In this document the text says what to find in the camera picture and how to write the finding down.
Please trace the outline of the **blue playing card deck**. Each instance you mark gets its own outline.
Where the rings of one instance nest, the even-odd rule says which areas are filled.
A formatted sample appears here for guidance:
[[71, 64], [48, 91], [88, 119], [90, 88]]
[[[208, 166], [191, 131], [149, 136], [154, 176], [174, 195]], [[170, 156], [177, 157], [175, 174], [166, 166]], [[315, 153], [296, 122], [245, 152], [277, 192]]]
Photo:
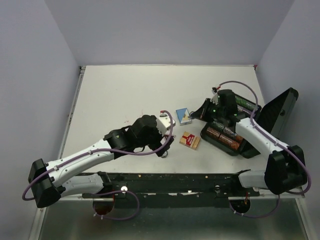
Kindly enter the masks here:
[[188, 125], [192, 123], [192, 119], [190, 117], [189, 110], [187, 108], [177, 109], [176, 115], [181, 126]]

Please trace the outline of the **blue ten poker chip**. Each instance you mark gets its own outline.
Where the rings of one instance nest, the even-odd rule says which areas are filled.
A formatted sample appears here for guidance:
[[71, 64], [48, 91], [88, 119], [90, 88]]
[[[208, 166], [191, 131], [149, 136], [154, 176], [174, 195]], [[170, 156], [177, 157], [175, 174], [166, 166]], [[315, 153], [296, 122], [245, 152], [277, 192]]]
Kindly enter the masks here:
[[168, 152], [166, 151], [162, 156], [161, 158], [167, 158], [168, 157]]

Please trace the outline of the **red Texas Hold'em card deck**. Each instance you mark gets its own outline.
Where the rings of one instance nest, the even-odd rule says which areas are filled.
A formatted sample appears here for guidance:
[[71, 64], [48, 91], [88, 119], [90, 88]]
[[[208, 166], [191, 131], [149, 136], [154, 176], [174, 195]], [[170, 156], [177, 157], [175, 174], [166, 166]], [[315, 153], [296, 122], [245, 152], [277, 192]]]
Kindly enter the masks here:
[[179, 143], [190, 149], [196, 150], [198, 148], [200, 140], [201, 138], [199, 136], [185, 131], [181, 136]]

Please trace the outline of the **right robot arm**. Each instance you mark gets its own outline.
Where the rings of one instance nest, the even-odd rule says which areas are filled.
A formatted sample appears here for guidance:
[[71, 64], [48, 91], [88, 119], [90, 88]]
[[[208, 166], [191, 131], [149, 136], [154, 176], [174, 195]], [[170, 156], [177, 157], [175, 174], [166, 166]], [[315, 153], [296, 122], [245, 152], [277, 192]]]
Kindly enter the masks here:
[[230, 89], [213, 92], [213, 98], [190, 113], [191, 119], [206, 123], [201, 138], [231, 156], [266, 159], [264, 170], [245, 170], [230, 183], [234, 195], [241, 196], [248, 188], [280, 195], [307, 183], [303, 150], [280, 141], [299, 96], [295, 89], [288, 88], [264, 107]]

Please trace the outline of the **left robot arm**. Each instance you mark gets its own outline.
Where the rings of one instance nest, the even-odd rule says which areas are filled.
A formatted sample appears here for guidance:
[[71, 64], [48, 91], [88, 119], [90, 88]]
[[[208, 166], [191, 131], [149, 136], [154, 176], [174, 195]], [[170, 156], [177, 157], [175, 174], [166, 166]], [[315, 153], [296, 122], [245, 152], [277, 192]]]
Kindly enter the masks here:
[[44, 162], [35, 160], [28, 175], [28, 187], [22, 193], [24, 201], [33, 200], [38, 208], [56, 203], [60, 198], [76, 194], [97, 194], [104, 198], [110, 194], [111, 185], [95, 173], [82, 173], [96, 165], [116, 160], [122, 156], [162, 157], [173, 142], [176, 125], [171, 114], [163, 110], [160, 116], [143, 115], [132, 125], [114, 129], [89, 147], [60, 159]]

